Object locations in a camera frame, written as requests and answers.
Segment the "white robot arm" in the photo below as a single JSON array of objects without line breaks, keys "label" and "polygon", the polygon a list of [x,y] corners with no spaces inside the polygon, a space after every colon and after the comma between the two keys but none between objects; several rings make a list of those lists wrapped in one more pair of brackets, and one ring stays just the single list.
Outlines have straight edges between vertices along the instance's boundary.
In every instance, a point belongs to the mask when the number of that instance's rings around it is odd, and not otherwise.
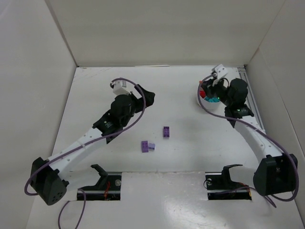
[{"label": "white robot arm", "polygon": [[123,128],[126,127],[135,113],[141,112],[144,107],[153,104],[155,94],[144,90],[138,84],[134,85],[135,89],[142,95],[139,99],[124,88],[122,81],[113,82],[111,87],[117,96],[111,103],[110,110],[68,148],[46,160],[39,157],[33,162],[30,185],[47,205],[57,203],[69,190],[104,185],[108,174],[99,165],[91,165],[91,168],[83,171],[73,171],[73,169],[85,157],[110,143],[122,133]]},{"label": "white robot arm", "polygon": [[206,96],[218,97],[226,105],[225,116],[220,116],[203,109],[214,116],[227,119],[251,147],[259,162],[257,170],[241,165],[225,166],[221,173],[206,173],[209,190],[232,190],[247,185],[254,185],[262,196],[273,195],[298,189],[297,159],[273,144],[260,128],[254,114],[245,104],[248,84],[242,79],[234,79],[228,87],[224,86],[227,70],[222,65],[212,69],[200,87]]}]

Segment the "red object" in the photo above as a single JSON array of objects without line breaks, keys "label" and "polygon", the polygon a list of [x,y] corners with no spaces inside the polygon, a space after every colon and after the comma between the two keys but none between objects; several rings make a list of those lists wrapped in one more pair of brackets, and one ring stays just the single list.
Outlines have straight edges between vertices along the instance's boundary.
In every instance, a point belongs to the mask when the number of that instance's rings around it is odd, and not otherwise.
[{"label": "red object", "polygon": [[200,96],[201,96],[203,99],[206,97],[206,94],[205,94],[204,91],[200,91],[199,94],[200,94]]},{"label": "red object", "polygon": [[110,181],[107,182],[107,188],[106,188],[106,190],[104,192],[105,200],[107,199],[109,188],[110,188]]}]

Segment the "screw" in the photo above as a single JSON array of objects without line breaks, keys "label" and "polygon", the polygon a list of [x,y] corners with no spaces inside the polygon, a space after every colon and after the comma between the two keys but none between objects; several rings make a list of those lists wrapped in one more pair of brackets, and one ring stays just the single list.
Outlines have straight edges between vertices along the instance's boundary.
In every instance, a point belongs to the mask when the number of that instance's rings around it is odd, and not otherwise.
[{"label": "screw", "polygon": [[206,180],[206,184],[207,184],[208,186],[212,185],[212,179],[210,179],[210,178],[207,179],[207,180]]},{"label": "screw", "polygon": [[122,182],[121,182],[121,180],[117,179],[117,180],[115,180],[114,183],[115,183],[116,186],[121,186]]}]

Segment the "purple block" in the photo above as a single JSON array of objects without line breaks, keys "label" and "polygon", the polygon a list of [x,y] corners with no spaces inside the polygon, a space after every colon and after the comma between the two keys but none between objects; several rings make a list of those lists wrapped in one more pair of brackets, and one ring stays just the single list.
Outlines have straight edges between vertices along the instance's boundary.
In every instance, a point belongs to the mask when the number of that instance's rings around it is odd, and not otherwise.
[{"label": "purple block", "polygon": [[142,153],[148,153],[148,141],[141,141]]},{"label": "purple block", "polygon": [[154,150],[154,148],[156,147],[156,144],[154,143],[148,143],[148,148]]},{"label": "purple block", "polygon": [[170,137],[170,127],[169,126],[163,127],[163,137]]}]

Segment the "teal object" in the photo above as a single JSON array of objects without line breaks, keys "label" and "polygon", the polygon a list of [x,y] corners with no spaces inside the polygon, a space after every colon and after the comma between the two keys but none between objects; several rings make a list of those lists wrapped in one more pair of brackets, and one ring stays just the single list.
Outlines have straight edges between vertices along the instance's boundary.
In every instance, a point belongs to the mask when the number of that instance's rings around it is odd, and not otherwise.
[{"label": "teal object", "polygon": [[218,103],[220,100],[218,99],[218,98],[216,98],[216,97],[214,97],[214,98],[209,98],[208,96],[206,96],[205,98],[204,98],[206,101],[208,101],[208,102],[210,102],[210,103]]}]

